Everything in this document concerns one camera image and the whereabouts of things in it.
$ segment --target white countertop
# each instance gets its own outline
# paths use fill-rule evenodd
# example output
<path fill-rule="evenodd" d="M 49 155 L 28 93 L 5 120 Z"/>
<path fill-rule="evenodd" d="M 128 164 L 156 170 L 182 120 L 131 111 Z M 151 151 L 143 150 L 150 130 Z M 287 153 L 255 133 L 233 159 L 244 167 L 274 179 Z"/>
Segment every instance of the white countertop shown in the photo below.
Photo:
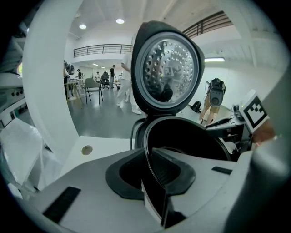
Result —
<path fill-rule="evenodd" d="M 93 147 L 91 154 L 82 154 L 81 151 L 84 146 Z M 60 172 L 60 177 L 85 162 L 128 150 L 130 150 L 130 139 L 80 136 L 71 149 L 71 152 Z"/>

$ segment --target black inner pot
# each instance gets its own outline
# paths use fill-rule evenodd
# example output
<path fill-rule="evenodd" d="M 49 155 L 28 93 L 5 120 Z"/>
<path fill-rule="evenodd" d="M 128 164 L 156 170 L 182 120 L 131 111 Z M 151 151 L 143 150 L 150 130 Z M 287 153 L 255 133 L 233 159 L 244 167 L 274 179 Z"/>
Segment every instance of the black inner pot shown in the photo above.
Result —
<path fill-rule="evenodd" d="M 157 122 L 149 131 L 148 151 L 165 148 L 196 157 L 227 160 L 228 153 L 219 139 L 207 135 L 198 123 L 181 118 Z"/>

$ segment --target inner lid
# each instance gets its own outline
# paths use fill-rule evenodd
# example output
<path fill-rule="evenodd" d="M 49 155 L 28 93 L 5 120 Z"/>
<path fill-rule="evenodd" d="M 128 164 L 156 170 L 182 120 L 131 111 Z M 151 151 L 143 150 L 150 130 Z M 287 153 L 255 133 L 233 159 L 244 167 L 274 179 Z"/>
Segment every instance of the inner lid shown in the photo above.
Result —
<path fill-rule="evenodd" d="M 142 46 L 135 66 L 136 84 L 146 102 L 159 109 L 179 106 L 194 90 L 199 64 L 184 37 L 162 32 Z"/>

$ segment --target white pipe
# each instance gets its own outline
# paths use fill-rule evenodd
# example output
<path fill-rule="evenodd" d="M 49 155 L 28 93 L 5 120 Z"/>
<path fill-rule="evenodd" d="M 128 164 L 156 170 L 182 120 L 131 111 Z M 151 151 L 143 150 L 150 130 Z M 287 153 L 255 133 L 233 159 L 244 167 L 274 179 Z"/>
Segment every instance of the white pipe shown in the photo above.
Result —
<path fill-rule="evenodd" d="M 81 39 L 81 37 L 78 37 L 77 35 L 75 35 L 74 33 L 70 32 L 70 31 L 69 31 L 69 34 L 71 34 L 71 35 L 77 37 L 77 39 Z"/>
<path fill-rule="evenodd" d="M 62 163 L 79 138 L 65 97 L 63 63 L 68 32 L 81 3 L 44 1 L 30 24 L 23 53 L 23 88 L 31 118 Z"/>

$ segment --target fluorescent light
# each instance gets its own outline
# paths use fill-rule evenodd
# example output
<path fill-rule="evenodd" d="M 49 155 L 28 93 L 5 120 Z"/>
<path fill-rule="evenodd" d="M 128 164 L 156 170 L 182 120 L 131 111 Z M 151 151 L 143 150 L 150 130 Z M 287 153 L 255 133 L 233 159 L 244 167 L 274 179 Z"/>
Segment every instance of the fluorescent light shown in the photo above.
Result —
<path fill-rule="evenodd" d="M 118 24 L 123 24 L 123 23 L 124 23 L 124 20 L 123 20 L 123 19 L 117 19 L 116 22 L 117 22 Z"/>
<path fill-rule="evenodd" d="M 81 24 L 80 26 L 79 26 L 79 28 L 81 28 L 81 29 L 86 29 L 86 25 L 85 24 Z"/>
<path fill-rule="evenodd" d="M 225 61 L 223 57 L 212 57 L 212 58 L 205 58 L 205 62 L 213 62 L 213 61 Z"/>

